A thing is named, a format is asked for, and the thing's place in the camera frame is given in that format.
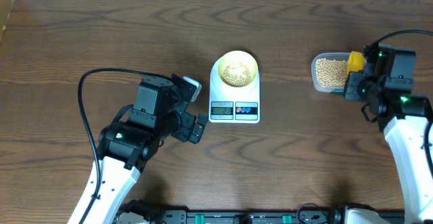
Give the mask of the yellow measuring scoop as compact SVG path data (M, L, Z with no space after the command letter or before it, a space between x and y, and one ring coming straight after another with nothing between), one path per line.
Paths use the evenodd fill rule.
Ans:
M364 68L365 60L361 52L352 51L347 62L347 74L358 72Z

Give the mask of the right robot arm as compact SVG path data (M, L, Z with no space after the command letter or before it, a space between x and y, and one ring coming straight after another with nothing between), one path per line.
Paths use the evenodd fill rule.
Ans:
M403 193L405 223L432 222L432 106L412 94L416 53L375 43L349 55L343 96L363 102L367 122L389 145Z

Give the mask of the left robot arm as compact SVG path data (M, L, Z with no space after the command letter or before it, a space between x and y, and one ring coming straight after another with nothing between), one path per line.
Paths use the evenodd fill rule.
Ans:
M193 116L186 109L201 88L186 76L142 78L135 103L121 108L99 134L97 157L70 223L112 223L165 138L194 144L200 141L208 117Z

